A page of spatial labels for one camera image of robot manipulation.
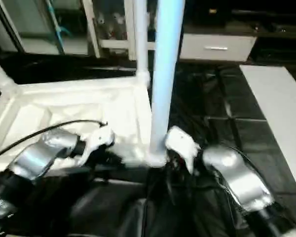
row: white drawer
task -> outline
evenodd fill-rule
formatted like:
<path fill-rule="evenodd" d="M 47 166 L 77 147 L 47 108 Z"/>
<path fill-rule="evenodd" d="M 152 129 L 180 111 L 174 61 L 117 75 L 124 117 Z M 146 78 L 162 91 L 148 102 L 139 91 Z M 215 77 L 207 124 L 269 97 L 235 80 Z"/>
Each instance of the white drawer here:
<path fill-rule="evenodd" d="M 256 37 L 184 34 L 182 59 L 246 61 Z"/>

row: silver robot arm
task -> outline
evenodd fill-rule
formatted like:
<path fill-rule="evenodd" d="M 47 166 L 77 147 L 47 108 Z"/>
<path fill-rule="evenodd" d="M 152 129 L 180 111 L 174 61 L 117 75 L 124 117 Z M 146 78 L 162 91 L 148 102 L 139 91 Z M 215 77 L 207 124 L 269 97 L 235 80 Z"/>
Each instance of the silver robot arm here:
<path fill-rule="evenodd" d="M 188 134 L 178 127 L 171 128 L 166 147 L 177 152 L 185 160 L 189 172 L 193 172 L 192 164 L 199 146 Z M 294 221 L 285 214 L 263 178 L 239 152 L 224 145 L 209 146 L 203 150 L 202 160 L 240 207 L 257 237 L 296 237 Z"/>
<path fill-rule="evenodd" d="M 56 158 L 80 156 L 77 165 L 84 165 L 91 152 L 101 145 L 113 143 L 114 134 L 108 125 L 94 131 L 85 141 L 76 134 L 56 128 L 27 146 L 0 172 L 0 219 L 14 213 L 32 193 L 35 185 L 51 168 Z"/>

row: white table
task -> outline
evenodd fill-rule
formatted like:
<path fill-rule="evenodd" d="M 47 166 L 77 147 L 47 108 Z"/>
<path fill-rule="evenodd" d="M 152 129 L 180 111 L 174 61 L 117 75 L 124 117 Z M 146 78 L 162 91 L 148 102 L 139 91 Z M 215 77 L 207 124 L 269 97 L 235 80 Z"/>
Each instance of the white table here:
<path fill-rule="evenodd" d="M 296 181 L 296 82 L 285 67 L 240 68 Z"/>

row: white pole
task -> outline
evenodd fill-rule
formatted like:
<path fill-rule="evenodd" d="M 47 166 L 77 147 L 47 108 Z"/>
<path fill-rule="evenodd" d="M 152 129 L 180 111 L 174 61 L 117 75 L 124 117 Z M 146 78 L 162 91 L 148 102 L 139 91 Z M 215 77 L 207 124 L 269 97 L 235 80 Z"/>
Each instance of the white pole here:
<path fill-rule="evenodd" d="M 10 78 L 0 66 L 0 92 L 13 96 L 18 92 L 18 85 Z"/>
<path fill-rule="evenodd" d="M 185 0 L 159 0 L 152 87 L 150 161 L 165 163 L 175 65 L 178 56 Z"/>
<path fill-rule="evenodd" d="M 136 76 L 146 85 L 149 85 L 147 50 L 147 0 L 135 0 L 135 44 L 137 57 Z"/>

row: wire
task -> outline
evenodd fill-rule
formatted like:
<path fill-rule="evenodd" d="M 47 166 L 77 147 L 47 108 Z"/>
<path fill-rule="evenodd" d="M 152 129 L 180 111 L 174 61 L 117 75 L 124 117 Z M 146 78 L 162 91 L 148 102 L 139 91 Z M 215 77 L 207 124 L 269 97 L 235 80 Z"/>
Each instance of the wire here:
<path fill-rule="evenodd" d="M 78 122 L 94 122 L 94 123 L 97 123 L 100 125 L 100 127 L 102 126 L 105 126 L 107 125 L 107 123 L 103 123 L 101 121 L 97 121 L 97 120 L 91 120 L 91 119 L 78 119 L 78 120 L 71 120 L 71 121 L 67 121 L 67 122 L 62 122 L 62 123 L 59 123 L 59 124 L 56 124 L 56 125 L 53 125 L 53 126 L 50 126 L 50 127 L 46 127 L 42 130 L 39 130 L 37 132 L 34 132 L 24 138 L 21 138 L 20 140 L 12 143 L 11 145 L 7 146 L 6 148 L 4 148 L 3 150 L 0 151 L 0 156 L 4 153 L 6 153 L 7 151 L 11 150 L 12 148 L 16 147 L 17 145 L 19 145 L 20 143 L 26 141 L 26 140 L 29 140 L 30 138 L 32 137 L 35 137 L 37 135 L 40 135 L 44 132 L 47 132 L 47 131 L 50 131 L 50 130 L 53 130 L 55 128 L 58 128 L 58 127 L 61 127 L 61 126 L 64 126 L 64 125 L 67 125 L 67 124 L 71 124 L 71 123 L 78 123 Z"/>

